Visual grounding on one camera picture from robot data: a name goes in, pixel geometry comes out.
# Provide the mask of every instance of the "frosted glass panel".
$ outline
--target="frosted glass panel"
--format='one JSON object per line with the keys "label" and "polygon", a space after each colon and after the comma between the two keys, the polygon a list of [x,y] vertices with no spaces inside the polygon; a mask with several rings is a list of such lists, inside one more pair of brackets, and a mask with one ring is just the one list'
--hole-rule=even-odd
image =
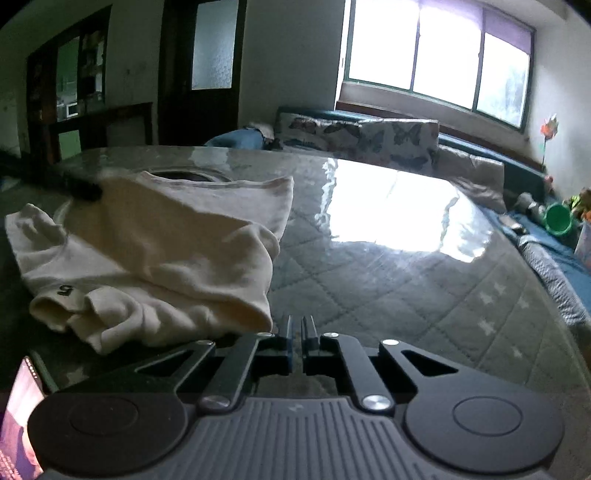
{"label": "frosted glass panel", "polygon": [[232,87],[238,0],[199,4],[193,47],[193,90]]}
{"label": "frosted glass panel", "polygon": [[78,155],[82,152],[80,147],[80,132],[72,130],[64,132],[58,136],[60,141],[60,156],[62,160]]}

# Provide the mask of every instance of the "quilted mattress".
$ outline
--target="quilted mattress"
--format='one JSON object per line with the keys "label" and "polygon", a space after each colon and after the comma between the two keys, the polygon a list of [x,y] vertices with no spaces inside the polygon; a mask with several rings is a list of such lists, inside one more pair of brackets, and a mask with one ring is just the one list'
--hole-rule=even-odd
{"label": "quilted mattress", "polygon": [[[334,158],[224,148],[113,148],[74,160],[68,168],[85,173],[116,165],[199,166],[246,180],[292,175],[293,209],[268,294],[273,316],[312,315],[321,332],[353,335],[365,346],[403,340],[547,393],[566,422],[551,474],[591,474],[581,354],[516,247],[450,183]],[[62,383],[121,361],[115,355],[99,365],[86,350],[74,355],[82,347],[68,348],[52,347],[48,364]],[[258,392],[317,396],[335,386],[295,374],[266,378]]]}

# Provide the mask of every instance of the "window sill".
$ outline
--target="window sill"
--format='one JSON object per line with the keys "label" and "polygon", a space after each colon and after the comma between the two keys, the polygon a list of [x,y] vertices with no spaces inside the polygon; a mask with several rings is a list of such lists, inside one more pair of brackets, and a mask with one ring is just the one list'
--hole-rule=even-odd
{"label": "window sill", "polygon": [[531,158],[530,139],[519,131],[460,107],[401,90],[343,82],[337,108],[383,118],[429,118],[440,132],[499,152],[535,170],[544,167]]}

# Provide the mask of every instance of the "window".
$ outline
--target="window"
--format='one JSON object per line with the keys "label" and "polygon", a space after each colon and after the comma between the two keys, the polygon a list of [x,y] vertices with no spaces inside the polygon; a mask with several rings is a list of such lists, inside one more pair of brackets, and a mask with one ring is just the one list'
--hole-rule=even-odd
{"label": "window", "polygon": [[468,0],[353,0],[353,11],[348,80],[523,127],[532,29]]}

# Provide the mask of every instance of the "door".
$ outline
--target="door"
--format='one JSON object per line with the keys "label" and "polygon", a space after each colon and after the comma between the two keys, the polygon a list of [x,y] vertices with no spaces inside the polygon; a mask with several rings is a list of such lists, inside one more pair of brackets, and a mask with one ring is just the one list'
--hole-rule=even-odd
{"label": "door", "polygon": [[161,145],[203,145],[238,126],[246,0],[166,0],[160,41]]}

